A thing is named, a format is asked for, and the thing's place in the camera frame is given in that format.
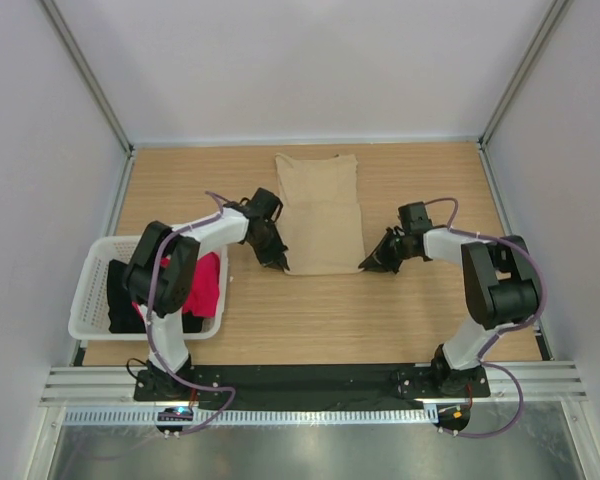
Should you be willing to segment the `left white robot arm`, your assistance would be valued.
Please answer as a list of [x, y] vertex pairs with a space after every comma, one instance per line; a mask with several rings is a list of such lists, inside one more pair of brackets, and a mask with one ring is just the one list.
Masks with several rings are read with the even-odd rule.
[[154, 221], [146, 227], [123, 275], [131, 299], [145, 309], [149, 356], [143, 371], [147, 377], [136, 383], [140, 393], [179, 400], [196, 387], [181, 311], [204, 255], [247, 243], [262, 266], [288, 268], [287, 247], [276, 226], [282, 209], [229, 202], [189, 224], [171, 227]]

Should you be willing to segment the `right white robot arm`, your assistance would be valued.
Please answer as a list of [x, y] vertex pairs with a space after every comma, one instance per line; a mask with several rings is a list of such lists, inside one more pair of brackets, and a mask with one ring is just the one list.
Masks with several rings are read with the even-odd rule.
[[396, 274], [411, 258], [462, 268], [468, 317], [452, 338], [438, 346], [430, 372], [436, 392], [460, 396], [478, 379], [482, 360], [500, 337], [537, 316], [542, 281], [521, 237], [471, 235], [444, 227], [414, 232], [389, 228], [359, 268]]

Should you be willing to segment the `beige t shirt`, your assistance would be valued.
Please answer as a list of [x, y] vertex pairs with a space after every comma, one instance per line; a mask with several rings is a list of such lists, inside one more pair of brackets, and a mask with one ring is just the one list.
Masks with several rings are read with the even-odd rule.
[[283, 211], [277, 227], [295, 276], [356, 274], [365, 258], [358, 161], [352, 154], [322, 160], [275, 156]]

